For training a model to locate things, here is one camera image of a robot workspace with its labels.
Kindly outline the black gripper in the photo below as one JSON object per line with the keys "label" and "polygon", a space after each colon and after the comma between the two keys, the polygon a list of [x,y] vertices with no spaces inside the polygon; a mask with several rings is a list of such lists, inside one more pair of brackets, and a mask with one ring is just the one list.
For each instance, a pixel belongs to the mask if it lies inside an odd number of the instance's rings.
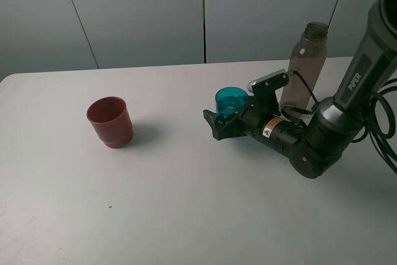
{"label": "black gripper", "polygon": [[301,140],[304,128],[275,114],[260,114],[259,109],[246,106],[225,117],[203,110],[203,117],[215,140],[249,136],[266,147],[288,155],[290,148]]}

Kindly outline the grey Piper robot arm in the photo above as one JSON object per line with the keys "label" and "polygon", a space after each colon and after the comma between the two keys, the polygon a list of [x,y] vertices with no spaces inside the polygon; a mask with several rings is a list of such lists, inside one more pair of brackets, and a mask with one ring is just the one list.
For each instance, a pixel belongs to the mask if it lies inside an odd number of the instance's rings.
{"label": "grey Piper robot arm", "polygon": [[385,95],[396,90],[396,0],[377,0],[368,12],[364,37],[335,93],[311,109],[280,105],[276,91],[299,78],[280,70],[251,81],[246,90],[224,88],[216,111],[204,119],[216,140],[247,135],[288,158],[302,176],[322,175],[352,143],[371,139],[376,151],[396,169],[389,139],[396,119]]}

